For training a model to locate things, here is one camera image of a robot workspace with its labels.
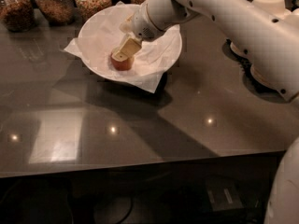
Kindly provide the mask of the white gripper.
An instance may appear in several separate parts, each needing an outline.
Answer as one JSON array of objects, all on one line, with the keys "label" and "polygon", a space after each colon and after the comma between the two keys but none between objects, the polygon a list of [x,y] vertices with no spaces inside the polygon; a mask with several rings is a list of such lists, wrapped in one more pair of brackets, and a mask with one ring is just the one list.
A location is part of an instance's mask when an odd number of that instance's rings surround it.
[{"label": "white gripper", "polygon": [[170,27],[186,20],[187,10],[176,0],[146,0],[133,17],[128,17],[120,24],[120,30],[126,35],[112,50],[112,58],[123,62],[133,57],[142,48],[141,40],[154,41]]}]

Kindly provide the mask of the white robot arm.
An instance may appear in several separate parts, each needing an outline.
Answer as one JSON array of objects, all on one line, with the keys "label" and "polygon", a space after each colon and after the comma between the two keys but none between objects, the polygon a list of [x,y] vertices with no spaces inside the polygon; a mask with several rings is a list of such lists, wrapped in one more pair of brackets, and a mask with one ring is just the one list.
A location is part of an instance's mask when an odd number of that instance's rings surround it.
[{"label": "white robot arm", "polygon": [[293,109],[299,102],[299,30],[247,0],[147,0],[121,28],[126,33],[112,51],[121,62],[143,41],[154,41],[173,25],[204,15],[242,50],[255,70]]}]

